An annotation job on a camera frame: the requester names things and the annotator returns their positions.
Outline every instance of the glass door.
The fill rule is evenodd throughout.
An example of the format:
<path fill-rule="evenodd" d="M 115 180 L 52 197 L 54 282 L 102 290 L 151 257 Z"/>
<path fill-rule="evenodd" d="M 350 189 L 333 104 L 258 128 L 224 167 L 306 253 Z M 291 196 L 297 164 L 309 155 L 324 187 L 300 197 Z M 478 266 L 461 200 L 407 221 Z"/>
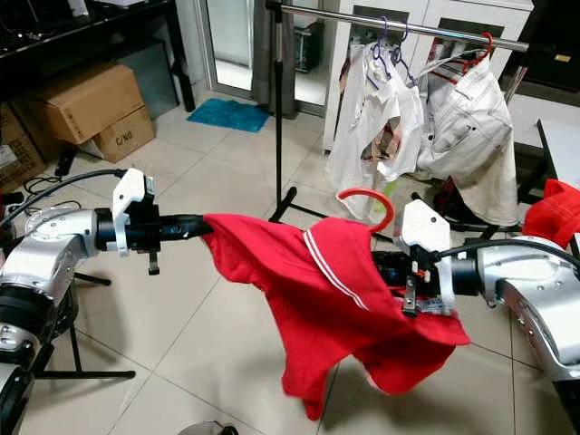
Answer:
<path fill-rule="evenodd" d="M 336 10 L 338 0 L 294 0 L 293 5 Z M 251 99 L 254 0 L 200 0 L 211 89 Z M 301 111 L 322 115 L 334 26 L 294 15 L 295 97 Z"/>

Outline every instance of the black cable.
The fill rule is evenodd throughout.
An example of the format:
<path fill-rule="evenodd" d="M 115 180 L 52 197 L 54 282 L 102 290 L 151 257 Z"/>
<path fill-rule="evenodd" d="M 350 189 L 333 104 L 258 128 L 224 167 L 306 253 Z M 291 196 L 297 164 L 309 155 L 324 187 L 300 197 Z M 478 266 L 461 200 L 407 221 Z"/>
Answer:
<path fill-rule="evenodd" d="M 42 188 L 42 189 L 34 190 L 34 188 L 36 186 L 38 186 L 42 183 L 55 184 L 55 183 L 62 183 L 62 182 L 63 182 L 63 177 L 34 177 L 33 179 L 29 179 L 28 181 L 25 182 L 24 190 L 29 195 L 39 195 L 43 192 L 44 189 Z"/>
<path fill-rule="evenodd" d="M 518 238 L 511 238 L 509 240 L 486 240 L 483 242 L 474 242 L 464 246 L 453 247 L 441 252 L 434 251 L 432 254 L 436 258 L 435 261 L 439 261 L 445 256 L 454 256 L 456 254 L 460 254 L 461 252 L 477 251 L 478 249 L 482 249 L 484 247 L 502 246 L 533 247 L 567 261 L 568 263 L 575 266 L 578 271 L 580 271 L 580 260 L 578 260 L 575 256 L 571 256 L 566 251 L 562 251 L 552 246 L 544 245 L 543 243 L 533 242 L 531 240 L 522 240 Z"/>
<path fill-rule="evenodd" d="M 57 184 L 56 186 L 48 188 L 47 190 L 43 190 L 41 193 L 34 196 L 33 198 L 29 198 L 24 204 L 18 206 L 18 208 L 15 211 L 13 211 L 4 219 L 2 219 L 2 221 L 0 221 L 0 227 L 3 227 L 7 223 L 11 222 L 16 216 L 18 216 L 20 213 L 22 213 L 24 210 L 26 210 L 33 204 L 36 204 L 42 198 L 48 197 L 49 195 L 53 194 L 56 190 L 62 189 L 63 187 L 68 186 L 69 184 L 81 181 L 82 179 L 91 179 L 93 177 L 100 177 L 103 175 L 114 175 L 115 177 L 120 179 L 122 178 L 123 175 L 125 175 L 126 171 L 127 171 L 126 169 L 101 169 L 94 170 L 93 172 L 87 172 L 86 174 L 75 175 L 74 177 L 70 177 L 69 179 L 66 179 L 65 181 Z"/>

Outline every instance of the white stripe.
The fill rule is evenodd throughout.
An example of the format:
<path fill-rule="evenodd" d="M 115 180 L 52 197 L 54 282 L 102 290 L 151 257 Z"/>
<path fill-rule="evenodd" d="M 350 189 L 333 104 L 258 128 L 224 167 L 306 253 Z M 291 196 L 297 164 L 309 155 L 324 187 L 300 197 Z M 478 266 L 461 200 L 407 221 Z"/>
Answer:
<path fill-rule="evenodd" d="M 338 288 L 345 295 L 350 296 L 354 300 L 354 302 L 358 305 L 359 308 L 362 308 L 362 309 L 367 310 L 367 311 L 371 311 L 366 307 L 366 305 L 363 303 L 361 298 L 353 290 L 351 290 L 346 285 L 344 285 L 341 282 L 341 280 L 338 279 L 338 277 L 336 277 L 333 270 L 328 266 L 328 264 L 326 264 L 326 261 L 324 261 L 322 254 L 318 250 L 318 246 L 316 245 L 316 242 L 314 242 L 314 237 L 312 236 L 312 233 L 310 232 L 310 230 L 307 230 L 306 232 L 304 232 L 304 241 L 306 242 L 306 245 L 308 246 L 308 250 L 312 254 L 314 261 L 316 262 L 318 267 L 320 267 L 320 270 L 323 271 L 324 275 L 328 278 L 328 280 L 331 282 L 331 284 L 333 284 L 336 288 Z"/>
<path fill-rule="evenodd" d="M 334 285 L 336 288 L 338 288 L 341 291 L 341 293 L 344 293 L 345 295 L 350 296 L 354 300 L 354 302 L 358 305 L 359 308 L 366 308 L 364 306 L 361 306 L 361 304 L 359 303 L 359 301 L 357 301 L 356 295 L 353 296 L 348 291 L 344 291 L 341 288 L 340 284 L 335 281 L 334 276 L 331 275 L 329 273 L 329 271 L 324 267 L 324 264 L 321 263 L 321 258 L 319 258 L 319 256 L 314 251 L 314 248 L 311 245 L 311 241 L 309 240 L 309 238 L 308 238 L 308 236 L 307 236 L 306 233 L 304 233 L 304 241 L 306 242 L 306 245 L 308 246 L 308 250 L 310 251 L 310 254 L 312 255 L 314 261 L 316 262 L 316 264 L 318 265 L 318 267 L 320 268 L 320 270 L 324 273 L 324 275 L 328 278 L 328 280 L 331 282 L 331 284 Z"/>

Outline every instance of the red polo shirt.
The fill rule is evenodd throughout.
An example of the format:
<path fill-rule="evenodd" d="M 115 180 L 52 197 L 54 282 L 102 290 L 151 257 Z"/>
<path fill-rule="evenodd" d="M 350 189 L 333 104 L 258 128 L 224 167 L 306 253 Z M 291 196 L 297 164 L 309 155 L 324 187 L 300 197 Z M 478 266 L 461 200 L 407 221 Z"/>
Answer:
<path fill-rule="evenodd" d="M 311 420 L 322 413 L 329 370 L 349 354 L 378 388 L 401 393 L 469 344 L 457 318 L 402 314 L 363 224 L 329 217 L 303 232 L 237 215 L 204 220 L 214 229 L 203 238 L 217 270 L 264 292 L 286 351 L 284 390 L 304 401 Z"/>

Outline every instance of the red hanger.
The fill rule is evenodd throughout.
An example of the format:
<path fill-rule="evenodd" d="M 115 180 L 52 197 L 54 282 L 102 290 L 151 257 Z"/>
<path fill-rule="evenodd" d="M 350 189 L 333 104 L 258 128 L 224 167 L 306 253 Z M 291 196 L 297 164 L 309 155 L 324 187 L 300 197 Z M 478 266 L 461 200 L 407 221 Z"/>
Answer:
<path fill-rule="evenodd" d="M 459 60 L 459 59 L 454 59 L 450 62 L 453 63 L 462 63 L 463 64 L 463 73 L 467 74 L 469 71 L 469 67 L 473 66 L 473 65 L 477 65 L 478 63 L 480 63 L 481 61 L 483 61 L 486 57 L 489 56 L 489 54 L 491 53 L 491 48 L 493 46 L 493 35 L 490 32 L 484 32 L 483 35 L 488 38 L 488 48 L 486 49 L 486 52 L 483 53 L 480 57 L 475 58 L 472 61 L 464 61 L 464 60 Z M 455 79 L 451 79 L 450 77 L 447 77 L 443 74 L 440 74 L 438 72 L 434 72 L 431 71 L 431 74 L 437 75 L 438 77 L 440 77 L 441 79 L 445 79 L 448 82 L 452 82 L 453 84 L 457 84 L 457 80 Z"/>
<path fill-rule="evenodd" d="M 488 38 L 488 48 L 486 49 L 485 53 L 483 53 L 480 57 L 476 57 L 473 61 L 459 61 L 459 62 L 463 63 L 463 73 L 464 74 L 468 73 L 470 66 L 477 65 L 478 63 L 483 61 L 486 57 L 488 57 L 489 54 L 491 53 L 491 47 L 493 45 L 493 36 L 491 35 L 490 32 L 484 32 L 483 35 L 486 38 Z"/>
<path fill-rule="evenodd" d="M 382 193 L 379 193 L 371 188 L 348 188 L 347 190 L 343 190 L 340 192 L 337 197 L 339 199 L 345 199 L 351 197 L 352 195 L 366 195 L 367 197 L 372 197 L 378 199 L 381 204 L 384 205 L 385 210 L 387 211 L 384 219 L 377 225 L 373 227 L 369 227 L 369 231 L 372 233 L 378 233 L 379 231 L 385 229 L 394 219 L 395 217 L 395 207 L 389 201 L 387 197 L 385 197 Z"/>

